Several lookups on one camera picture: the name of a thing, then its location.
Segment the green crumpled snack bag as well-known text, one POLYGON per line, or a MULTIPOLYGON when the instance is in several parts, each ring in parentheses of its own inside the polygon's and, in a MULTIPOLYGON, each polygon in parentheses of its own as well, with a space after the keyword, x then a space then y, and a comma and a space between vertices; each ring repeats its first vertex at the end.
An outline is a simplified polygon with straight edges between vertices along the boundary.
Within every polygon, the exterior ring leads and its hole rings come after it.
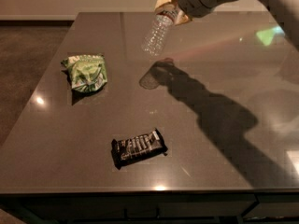
POLYGON ((71 81, 71 88, 81 93, 101 90, 107 84, 105 57, 102 54, 70 56, 61 61, 71 81))

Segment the black candy bar wrapper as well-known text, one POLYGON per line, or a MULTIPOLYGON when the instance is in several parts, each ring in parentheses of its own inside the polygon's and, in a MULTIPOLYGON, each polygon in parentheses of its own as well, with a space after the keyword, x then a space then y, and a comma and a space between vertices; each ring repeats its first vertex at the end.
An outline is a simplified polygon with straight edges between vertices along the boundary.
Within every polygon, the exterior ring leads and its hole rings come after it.
POLYGON ((111 147, 112 159, 117 169, 160 154, 165 155, 168 150, 164 138, 157 129, 129 139, 113 139, 111 147))

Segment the clear plastic water bottle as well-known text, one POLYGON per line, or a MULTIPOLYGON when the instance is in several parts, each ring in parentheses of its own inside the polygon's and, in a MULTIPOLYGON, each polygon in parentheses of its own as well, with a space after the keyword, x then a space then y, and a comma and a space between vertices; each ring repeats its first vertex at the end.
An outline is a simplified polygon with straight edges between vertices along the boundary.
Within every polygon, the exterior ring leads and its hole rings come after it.
POLYGON ((151 56, 162 53, 169 30, 175 23, 177 12, 163 11, 155 16, 141 48, 151 56))

